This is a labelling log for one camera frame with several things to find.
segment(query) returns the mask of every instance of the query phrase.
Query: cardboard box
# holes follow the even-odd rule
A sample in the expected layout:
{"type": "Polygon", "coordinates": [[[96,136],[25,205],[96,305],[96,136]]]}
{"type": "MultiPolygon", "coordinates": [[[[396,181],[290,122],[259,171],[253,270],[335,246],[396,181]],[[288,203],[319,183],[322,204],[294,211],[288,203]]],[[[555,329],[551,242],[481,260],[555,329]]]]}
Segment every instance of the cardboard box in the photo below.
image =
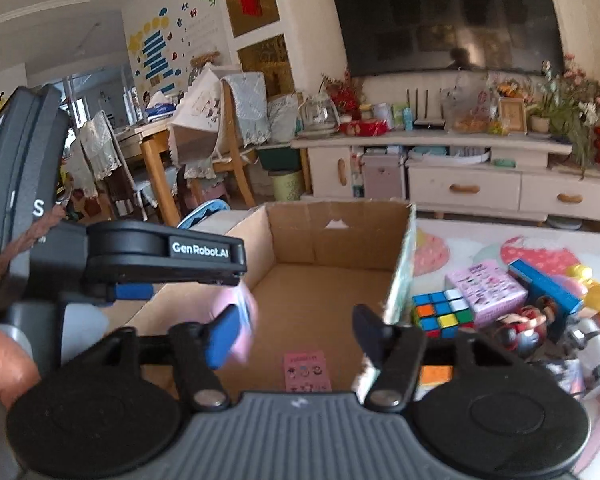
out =
{"type": "MultiPolygon", "coordinates": [[[[396,323],[413,277],[415,208],[407,202],[291,202],[262,206],[231,229],[247,253],[244,277],[258,303],[246,365],[229,361],[216,373],[232,398],[247,390],[285,391],[288,352],[324,352],[334,391],[362,398],[375,378],[363,364],[351,326],[352,308],[366,303],[396,323]]],[[[212,286],[165,285],[130,324],[141,335],[165,333],[205,308],[212,286]]],[[[146,377],[173,391],[170,369],[146,377]]]]}

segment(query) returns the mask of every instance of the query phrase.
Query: potted plant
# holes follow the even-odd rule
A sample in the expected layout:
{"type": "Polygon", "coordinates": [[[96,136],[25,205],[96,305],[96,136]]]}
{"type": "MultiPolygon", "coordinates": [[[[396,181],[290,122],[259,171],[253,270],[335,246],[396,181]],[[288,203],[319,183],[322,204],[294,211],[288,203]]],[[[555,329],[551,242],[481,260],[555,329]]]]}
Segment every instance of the potted plant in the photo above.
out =
{"type": "Polygon", "coordinates": [[[526,111],[533,132],[549,133],[551,117],[555,111],[554,99],[550,94],[544,94],[540,102],[531,105],[526,111]]]}
{"type": "Polygon", "coordinates": [[[551,64],[545,62],[542,72],[546,81],[541,85],[542,99],[532,107],[539,116],[549,119],[549,131],[561,142],[573,145],[572,159],[585,170],[594,160],[593,128],[600,118],[600,80],[587,78],[587,73],[566,54],[565,72],[553,76],[551,64]]]}

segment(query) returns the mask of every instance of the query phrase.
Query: pink box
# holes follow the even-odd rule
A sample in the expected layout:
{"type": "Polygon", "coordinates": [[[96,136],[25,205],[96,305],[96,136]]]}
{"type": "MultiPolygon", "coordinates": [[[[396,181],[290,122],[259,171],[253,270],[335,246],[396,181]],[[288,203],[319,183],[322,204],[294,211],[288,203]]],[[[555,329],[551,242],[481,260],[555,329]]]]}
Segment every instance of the pink box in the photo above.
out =
{"type": "Polygon", "coordinates": [[[446,276],[446,288],[456,288],[464,296],[477,328],[525,306],[527,291],[495,260],[485,260],[468,269],[446,276]]]}

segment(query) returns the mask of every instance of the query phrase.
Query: television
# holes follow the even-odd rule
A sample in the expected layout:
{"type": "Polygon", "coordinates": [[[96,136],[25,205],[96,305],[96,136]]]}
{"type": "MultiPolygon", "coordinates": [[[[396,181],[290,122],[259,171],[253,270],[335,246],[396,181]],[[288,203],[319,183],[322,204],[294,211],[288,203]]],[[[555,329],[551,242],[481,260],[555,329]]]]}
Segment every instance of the television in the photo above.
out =
{"type": "Polygon", "coordinates": [[[352,76],[564,67],[552,0],[335,0],[352,76]]]}

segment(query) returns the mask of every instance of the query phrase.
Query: drawer handle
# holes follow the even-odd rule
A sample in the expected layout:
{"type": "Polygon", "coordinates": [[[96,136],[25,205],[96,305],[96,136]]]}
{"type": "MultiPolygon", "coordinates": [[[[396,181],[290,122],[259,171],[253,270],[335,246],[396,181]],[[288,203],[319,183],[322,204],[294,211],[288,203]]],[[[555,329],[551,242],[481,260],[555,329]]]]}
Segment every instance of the drawer handle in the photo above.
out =
{"type": "Polygon", "coordinates": [[[582,204],[584,199],[582,195],[566,195],[560,193],[560,195],[558,195],[558,200],[564,204],[582,204]]]}
{"type": "Polygon", "coordinates": [[[345,174],[346,165],[344,163],[344,159],[341,158],[338,160],[338,179],[340,180],[341,186],[347,185],[347,175],[345,174]]]}
{"type": "Polygon", "coordinates": [[[460,186],[459,184],[452,184],[449,186],[451,193],[462,193],[467,195],[477,195],[480,193],[480,186],[460,186]]]}

